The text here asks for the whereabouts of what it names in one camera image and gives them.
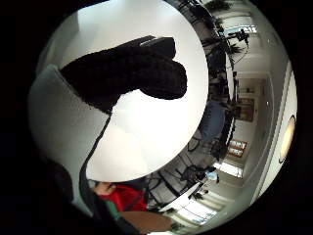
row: table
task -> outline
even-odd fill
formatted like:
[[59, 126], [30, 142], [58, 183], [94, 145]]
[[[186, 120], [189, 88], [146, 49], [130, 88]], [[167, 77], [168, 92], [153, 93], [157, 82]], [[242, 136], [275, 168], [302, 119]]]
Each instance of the table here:
[[191, 196], [195, 192], [195, 190], [198, 188], [199, 185], [200, 185], [200, 183], [198, 182], [193, 187], [188, 189], [185, 193], [183, 193], [181, 196], [176, 198], [173, 202], [166, 205], [164, 208], [160, 209], [159, 212], [166, 212], [167, 210], [169, 210], [171, 208], [179, 211], [180, 209], [186, 207], [190, 201], [190, 199], [188, 197]]
[[228, 82], [228, 90], [229, 90], [229, 98], [232, 100], [234, 97], [234, 77], [233, 77], [233, 70], [230, 62], [230, 58], [225, 53], [226, 56], [226, 76], [227, 76], [227, 82]]
[[[121, 96], [88, 162], [89, 179], [119, 182], [142, 177], [169, 163], [186, 146], [198, 127], [207, 97], [208, 72], [201, 42], [185, 17], [162, 0], [114, 0], [72, 14], [40, 56], [37, 74], [49, 64], [62, 68], [85, 54], [147, 35], [174, 38], [174, 61], [186, 69], [188, 90], [183, 98], [171, 101], [139, 90]], [[77, 128], [99, 122], [94, 119], [97, 117], [87, 118], [77, 123]]]

